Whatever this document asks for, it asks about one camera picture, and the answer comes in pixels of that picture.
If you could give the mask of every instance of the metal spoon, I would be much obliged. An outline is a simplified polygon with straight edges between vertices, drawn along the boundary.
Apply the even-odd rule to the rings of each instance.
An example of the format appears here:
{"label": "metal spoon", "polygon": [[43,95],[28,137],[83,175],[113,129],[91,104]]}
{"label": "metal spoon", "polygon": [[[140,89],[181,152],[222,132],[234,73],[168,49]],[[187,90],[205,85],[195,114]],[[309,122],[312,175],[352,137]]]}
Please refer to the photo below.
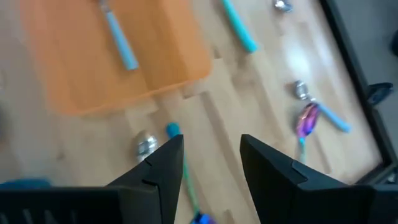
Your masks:
{"label": "metal spoon", "polygon": [[157,139],[150,132],[143,130],[136,136],[137,159],[142,162],[157,149]]}
{"label": "metal spoon", "polygon": [[293,5],[287,2],[287,0],[275,0],[275,8],[282,12],[293,11]]}
{"label": "metal spoon", "polygon": [[[317,101],[314,97],[310,95],[310,92],[308,90],[307,85],[301,81],[297,80],[295,82],[295,94],[297,98],[300,100],[310,100],[310,101]],[[334,112],[332,112],[329,108],[327,108],[325,105],[318,103],[318,107],[320,111],[325,114],[329,120],[340,130],[348,133],[351,130],[351,127],[349,124],[345,123],[342,119],[340,119]]]}

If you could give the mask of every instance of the teal-handled utensil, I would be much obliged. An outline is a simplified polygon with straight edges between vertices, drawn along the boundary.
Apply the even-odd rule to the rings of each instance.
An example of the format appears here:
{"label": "teal-handled utensil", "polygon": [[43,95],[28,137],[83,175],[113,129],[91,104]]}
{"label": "teal-handled utensil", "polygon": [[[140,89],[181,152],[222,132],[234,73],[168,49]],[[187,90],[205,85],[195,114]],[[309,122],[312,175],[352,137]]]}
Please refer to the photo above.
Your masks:
{"label": "teal-handled utensil", "polygon": [[243,47],[247,52],[253,53],[257,50],[257,44],[251,37],[249,31],[244,26],[239,14],[236,12],[234,6],[229,0],[222,0],[225,11],[228,15],[229,21],[232,24],[233,29],[235,30],[236,35],[242,42]]}
{"label": "teal-handled utensil", "polygon": [[109,8],[106,0],[99,0],[99,3],[101,4],[101,8],[105,13],[106,19],[108,20],[109,28],[111,29],[115,44],[118,47],[124,66],[127,70],[137,69],[138,62],[130,48],[126,36],[120,28],[116,16]]}
{"label": "teal-handled utensil", "polygon": [[[174,136],[181,134],[180,126],[177,123],[169,123],[166,126],[166,133],[171,139]],[[188,194],[195,214],[195,217],[193,217],[191,224],[215,224],[216,222],[214,221],[214,219],[212,219],[211,216],[204,214],[200,211],[197,195],[195,193],[195,189],[193,188],[193,183],[190,177],[189,168],[185,156],[183,162],[183,176],[187,184]]]}

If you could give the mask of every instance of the cutting board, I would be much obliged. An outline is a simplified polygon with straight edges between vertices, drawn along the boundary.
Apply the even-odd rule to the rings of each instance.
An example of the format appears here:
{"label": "cutting board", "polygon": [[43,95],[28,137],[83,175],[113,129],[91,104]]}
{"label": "cutting board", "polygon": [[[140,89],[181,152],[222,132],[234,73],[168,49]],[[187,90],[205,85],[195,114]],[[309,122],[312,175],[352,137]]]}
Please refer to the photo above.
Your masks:
{"label": "cutting board", "polygon": [[211,62],[187,0],[110,0],[139,62],[127,71],[95,0],[20,0],[50,105],[64,114],[122,108],[204,78]]}

